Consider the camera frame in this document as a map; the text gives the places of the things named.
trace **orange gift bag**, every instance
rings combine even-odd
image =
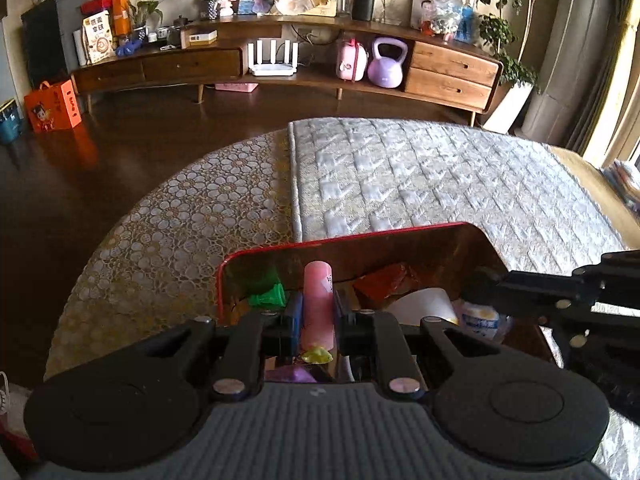
[[[24,107],[37,134],[69,130],[82,121],[71,80],[55,85],[43,82],[40,89],[24,97]]]

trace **round black pad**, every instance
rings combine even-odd
[[[498,415],[513,422],[545,422],[558,415],[564,406],[562,395],[533,381],[498,384],[489,400]]]
[[[135,351],[53,377],[31,396],[36,451],[83,471],[124,470],[177,447],[196,423],[195,389],[171,360]]]
[[[492,462],[556,467],[590,460],[609,422],[586,379],[519,352],[470,358],[434,398],[454,441]]]

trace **wooden floor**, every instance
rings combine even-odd
[[[73,132],[26,133],[0,148],[0,369],[42,380],[66,298],[107,231],[187,163],[236,140],[312,117],[464,123],[466,112],[423,102],[299,87],[252,94],[194,87],[112,94]]]

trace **black smart speaker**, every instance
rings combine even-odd
[[[351,17],[361,22],[370,22],[373,16],[373,2],[375,0],[353,0]]]

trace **white wifi router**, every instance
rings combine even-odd
[[[286,40],[284,42],[284,63],[276,63],[276,40],[271,40],[271,59],[270,63],[262,62],[262,40],[256,42],[256,56],[258,62],[254,61],[254,44],[247,44],[247,57],[249,63],[249,72],[259,76],[290,76],[294,75],[298,70],[298,44]],[[289,51],[291,51],[291,63],[289,63]]]

